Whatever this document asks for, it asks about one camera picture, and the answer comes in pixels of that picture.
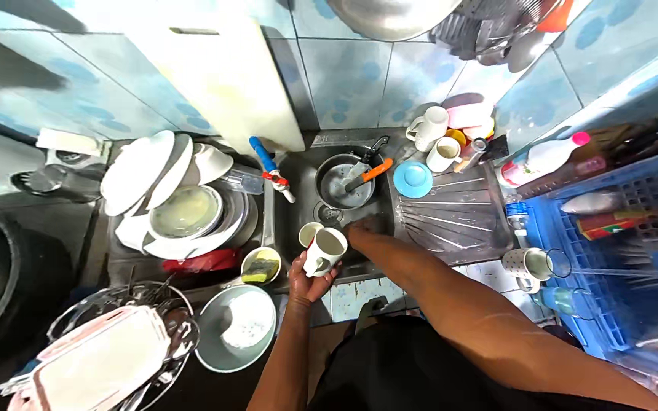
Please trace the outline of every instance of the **blue plate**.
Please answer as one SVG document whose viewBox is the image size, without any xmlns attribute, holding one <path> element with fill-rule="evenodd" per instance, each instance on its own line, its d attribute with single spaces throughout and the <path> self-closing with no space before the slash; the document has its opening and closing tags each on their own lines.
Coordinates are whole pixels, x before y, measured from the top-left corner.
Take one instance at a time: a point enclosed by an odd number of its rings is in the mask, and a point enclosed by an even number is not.
<svg viewBox="0 0 658 411">
<path fill-rule="evenodd" d="M 425 164 L 417 161 L 403 162 L 395 169 L 393 183 L 400 194 L 421 198 L 433 187 L 433 175 Z"/>
</svg>

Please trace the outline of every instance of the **sink drain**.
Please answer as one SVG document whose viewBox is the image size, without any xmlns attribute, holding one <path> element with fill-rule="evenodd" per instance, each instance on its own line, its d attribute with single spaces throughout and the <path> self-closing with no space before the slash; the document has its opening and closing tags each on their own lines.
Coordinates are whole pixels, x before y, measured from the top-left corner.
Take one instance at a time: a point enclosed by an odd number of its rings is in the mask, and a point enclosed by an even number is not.
<svg viewBox="0 0 658 411">
<path fill-rule="evenodd" d="M 337 225 L 342 220 L 342 210 L 332 209 L 319 202 L 314 207 L 314 218 L 324 225 Z"/>
</svg>

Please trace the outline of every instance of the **blue faucet handle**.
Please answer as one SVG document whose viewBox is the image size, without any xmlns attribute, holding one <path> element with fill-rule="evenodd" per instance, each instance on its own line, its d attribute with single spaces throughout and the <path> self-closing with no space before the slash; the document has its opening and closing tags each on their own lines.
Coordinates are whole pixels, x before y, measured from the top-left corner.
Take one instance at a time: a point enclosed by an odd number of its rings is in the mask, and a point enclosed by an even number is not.
<svg viewBox="0 0 658 411">
<path fill-rule="evenodd" d="M 270 173 L 273 170 L 278 170 L 279 167 L 276 165 L 276 163 L 273 162 L 273 159 L 270 158 L 270 154 L 265 150 L 265 147 L 263 147 L 263 143 L 260 142 L 260 138 L 253 136 L 250 137 L 248 141 L 250 142 L 251 147 L 258 154 L 258 158 L 260 158 L 260 162 L 263 164 L 263 167 L 266 171 Z"/>
</svg>

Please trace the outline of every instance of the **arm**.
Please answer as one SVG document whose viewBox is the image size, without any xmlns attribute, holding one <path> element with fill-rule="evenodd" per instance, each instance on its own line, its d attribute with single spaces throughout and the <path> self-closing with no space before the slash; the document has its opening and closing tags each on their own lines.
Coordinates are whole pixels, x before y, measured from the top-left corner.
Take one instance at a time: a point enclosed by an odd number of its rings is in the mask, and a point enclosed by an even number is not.
<svg viewBox="0 0 658 411">
<path fill-rule="evenodd" d="M 306 408 L 308 395 L 308 321 L 311 303 L 329 289 L 337 269 L 323 277 L 307 278 L 306 252 L 289 269 L 289 300 L 279 338 L 248 404 L 248 411 L 293 411 Z"/>
<path fill-rule="evenodd" d="M 502 385 L 658 410 L 658 397 L 544 332 L 504 296 L 397 238 L 348 229 L 352 247 L 412 295 L 434 329 Z"/>
</svg>

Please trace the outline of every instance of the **plastic bag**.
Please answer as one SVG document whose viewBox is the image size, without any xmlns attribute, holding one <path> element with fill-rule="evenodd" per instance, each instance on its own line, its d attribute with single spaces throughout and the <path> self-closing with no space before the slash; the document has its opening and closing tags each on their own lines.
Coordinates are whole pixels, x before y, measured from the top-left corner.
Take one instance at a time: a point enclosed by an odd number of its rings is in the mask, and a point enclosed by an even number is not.
<svg viewBox="0 0 658 411">
<path fill-rule="evenodd" d="M 598 190 L 573 197 L 560 209 L 568 214 L 600 214 L 620 209 L 624 196 L 613 190 Z"/>
</svg>

